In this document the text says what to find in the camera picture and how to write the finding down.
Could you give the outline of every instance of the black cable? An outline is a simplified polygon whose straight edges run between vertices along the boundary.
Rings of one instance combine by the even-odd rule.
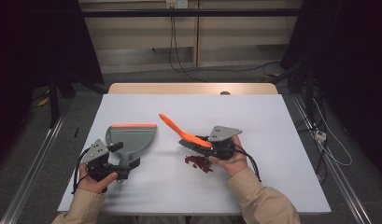
[[[322,162],[324,161],[324,153],[325,153],[325,150],[322,150],[320,153],[319,153],[319,158],[318,158],[318,164],[317,164],[317,167],[315,169],[315,174],[318,173],[318,170],[319,170],[319,166],[322,164]]]
[[[80,181],[82,181],[84,178],[88,177],[89,174],[86,174],[85,176],[83,176],[79,181],[78,181],[78,184],[80,183]]]
[[[255,175],[258,177],[260,182],[262,182],[261,181],[261,177],[260,177],[260,171],[258,170],[257,162],[255,162],[254,159],[252,158],[252,156],[249,155],[248,153],[246,153],[246,151],[242,147],[238,146],[237,144],[234,144],[234,145],[241,149],[241,150],[233,149],[235,152],[238,152],[238,153],[241,153],[243,155],[246,155],[249,158],[249,160],[251,161],[252,167],[254,168]]]
[[[174,42],[175,42],[175,45],[176,45],[176,55],[177,55],[177,60],[178,60],[178,63],[179,63],[179,67],[181,68],[181,70],[176,70],[171,62],[171,49],[173,47],[173,37],[174,37]],[[171,68],[176,71],[176,72],[182,72],[182,73],[185,73],[185,75],[187,75],[187,77],[190,77],[191,79],[194,79],[194,80],[198,80],[198,81],[201,81],[201,82],[207,82],[205,80],[202,80],[200,78],[197,78],[197,77],[192,77],[191,75],[189,75],[185,69],[182,67],[182,64],[181,64],[181,60],[179,59],[179,55],[178,55],[178,47],[177,47],[177,34],[176,34],[176,20],[174,19],[174,17],[171,17],[171,41],[170,41],[170,53],[169,53],[169,60],[170,60],[170,66]]]
[[[325,183],[325,181],[327,180],[327,177],[328,177],[327,163],[325,162],[325,160],[323,160],[322,163],[324,163],[325,176],[324,176],[324,178],[322,178],[321,183],[319,183],[320,185],[323,185]]]
[[[325,114],[325,109],[324,109],[324,105],[322,104],[322,100],[323,100],[323,97],[322,97],[322,93],[321,93],[321,90],[320,89],[317,89],[318,91],[318,96],[314,96],[314,92],[313,92],[313,99],[318,103],[318,107],[321,108],[321,113],[322,113],[322,117],[323,119],[326,119],[326,114]],[[308,129],[303,129],[303,130],[297,130],[298,133],[301,133],[301,132],[307,132],[307,131],[314,131],[316,128],[320,127],[321,125],[323,125],[324,127],[324,132],[326,133],[326,128],[325,128],[325,124],[323,122],[323,119],[321,119],[319,121],[318,124],[314,124],[312,123],[312,127],[311,128],[308,128]]]
[[[174,39],[174,42],[175,42],[175,47],[176,47],[176,55],[177,55],[177,60],[178,60],[178,63],[179,63],[179,66],[181,68],[181,70],[177,70],[173,64],[172,64],[172,61],[171,61],[171,50],[173,48],[173,39]],[[181,60],[179,59],[179,56],[178,56],[178,48],[177,48],[177,32],[176,32],[176,20],[174,19],[174,17],[171,17],[171,41],[170,41],[170,50],[169,50],[169,62],[170,62],[170,66],[171,68],[176,71],[176,72],[180,72],[180,73],[185,73],[185,75],[187,75],[187,77],[190,77],[192,79],[196,79],[198,81],[202,81],[202,82],[207,82],[205,80],[202,80],[200,78],[197,78],[197,77],[192,77],[191,75],[189,75],[188,73],[189,72],[198,72],[198,71],[218,71],[218,72],[247,72],[247,71],[252,71],[252,70],[256,70],[256,69],[259,69],[259,68],[262,68],[263,71],[264,71],[264,67],[269,65],[269,64],[273,64],[273,63],[280,63],[280,62],[270,62],[270,63],[265,63],[263,65],[259,65],[259,66],[256,66],[256,67],[252,67],[252,68],[245,68],[245,69],[238,69],[238,70],[231,70],[231,69],[218,69],[218,68],[198,68],[198,69],[190,69],[190,70],[185,70],[181,64]]]
[[[302,124],[303,122],[305,122],[307,119],[309,119],[309,117],[306,117],[306,118],[304,118],[304,119],[295,121],[295,122],[293,122],[293,125],[295,125],[295,128],[298,128],[298,127],[301,126],[301,124]]]
[[[74,173],[74,183],[73,183],[73,191],[71,192],[72,194],[75,194],[75,191],[77,191],[77,188],[78,188],[78,170],[79,170],[79,166],[80,166],[80,162],[82,161],[82,158],[83,156],[89,151],[90,148],[87,148],[85,149],[82,154],[80,154],[79,158],[78,158],[78,161],[77,161],[77,166],[75,168],[75,173]]]

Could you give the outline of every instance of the gray plastic part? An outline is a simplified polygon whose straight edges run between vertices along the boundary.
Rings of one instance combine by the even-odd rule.
[[[106,143],[110,146],[122,142],[123,148],[116,151],[120,154],[119,165],[129,165],[130,161],[137,159],[136,153],[152,142],[156,129],[156,125],[154,127],[109,127],[106,130]]]
[[[228,128],[223,126],[215,126],[208,136],[208,142],[221,142],[235,135],[242,133],[240,129]]]
[[[104,143],[97,139],[89,149],[89,151],[83,156],[82,160],[80,161],[80,164],[88,163],[89,161],[94,161],[97,158],[100,158],[104,155],[109,153],[108,148]]]

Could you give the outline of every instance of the person's left hand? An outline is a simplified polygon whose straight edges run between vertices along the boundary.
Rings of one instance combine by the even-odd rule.
[[[101,194],[103,189],[112,183],[117,177],[117,173],[112,173],[101,181],[95,181],[89,177],[87,166],[85,164],[81,164],[79,166],[79,179],[81,179],[81,181],[78,183],[78,189],[84,189],[93,193]]]

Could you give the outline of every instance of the orange plastic part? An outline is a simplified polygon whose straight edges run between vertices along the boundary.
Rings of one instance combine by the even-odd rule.
[[[185,141],[198,144],[202,147],[213,147],[211,143],[206,142],[194,136],[193,134],[182,132],[182,130],[180,130],[178,126],[176,126],[176,124],[172,120],[170,120],[168,117],[166,117],[164,114],[159,114],[159,117],[161,117],[164,123],[166,123],[171,129],[173,129],[174,132],[176,132]]]

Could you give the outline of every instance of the white table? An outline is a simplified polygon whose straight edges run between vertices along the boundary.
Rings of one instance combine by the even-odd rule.
[[[213,165],[214,172],[205,174],[186,164],[184,158],[196,154],[178,143],[179,136],[163,123],[159,113],[188,133],[209,135],[214,125],[243,130],[240,140],[257,162],[265,186],[287,195],[301,214],[331,212],[281,95],[108,94],[84,148],[97,138],[104,139],[106,129],[113,123],[157,123],[158,130],[141,155],[141,165],[130,173],[129,179],[122,185],[114,183],[108,187],[103,213],[241,213],[225,185],[225,172]],[[118,162],[113,155],[110,161]],[[68,210],[71,191],[72,182],[58,211]]]

